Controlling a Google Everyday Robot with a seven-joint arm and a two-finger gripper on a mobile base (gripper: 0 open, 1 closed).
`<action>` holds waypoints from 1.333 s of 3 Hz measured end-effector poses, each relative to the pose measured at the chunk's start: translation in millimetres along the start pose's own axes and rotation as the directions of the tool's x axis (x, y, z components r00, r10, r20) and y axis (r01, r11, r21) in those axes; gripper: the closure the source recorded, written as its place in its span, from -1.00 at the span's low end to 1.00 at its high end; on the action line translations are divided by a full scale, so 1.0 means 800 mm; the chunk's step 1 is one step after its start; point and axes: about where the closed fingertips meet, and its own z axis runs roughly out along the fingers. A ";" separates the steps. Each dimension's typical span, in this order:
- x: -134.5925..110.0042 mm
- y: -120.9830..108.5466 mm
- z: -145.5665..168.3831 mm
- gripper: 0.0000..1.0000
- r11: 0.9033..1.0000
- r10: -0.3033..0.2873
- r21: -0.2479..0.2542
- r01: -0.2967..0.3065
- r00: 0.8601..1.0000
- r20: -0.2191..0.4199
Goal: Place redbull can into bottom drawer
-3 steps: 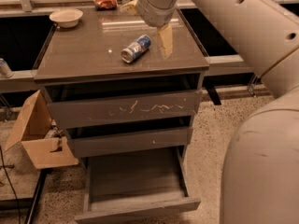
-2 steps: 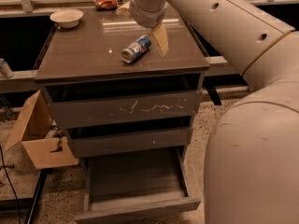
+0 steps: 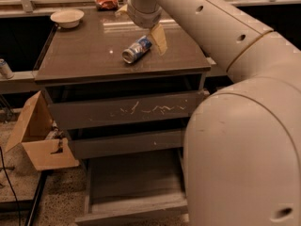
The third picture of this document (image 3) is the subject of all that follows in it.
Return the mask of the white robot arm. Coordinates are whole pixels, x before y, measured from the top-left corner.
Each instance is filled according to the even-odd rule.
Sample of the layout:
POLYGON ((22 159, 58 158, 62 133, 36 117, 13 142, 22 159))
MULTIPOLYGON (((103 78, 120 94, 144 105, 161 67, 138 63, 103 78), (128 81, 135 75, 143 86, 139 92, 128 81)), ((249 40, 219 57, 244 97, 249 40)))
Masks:
POLYGON ((301 52, 224 0, 128 0, 135 24, 166 12, 227 74, 188 122, 190 226, 301 226, 301 52))

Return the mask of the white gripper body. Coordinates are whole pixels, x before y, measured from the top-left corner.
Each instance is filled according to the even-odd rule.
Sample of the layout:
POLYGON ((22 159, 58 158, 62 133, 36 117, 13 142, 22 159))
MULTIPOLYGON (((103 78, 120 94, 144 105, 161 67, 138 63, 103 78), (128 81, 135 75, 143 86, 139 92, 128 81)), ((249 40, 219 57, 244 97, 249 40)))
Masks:
POLYGON ((155 0, 128 0, 127 13, 134 24, 153 28, 161 19, 162 8, 155 0))

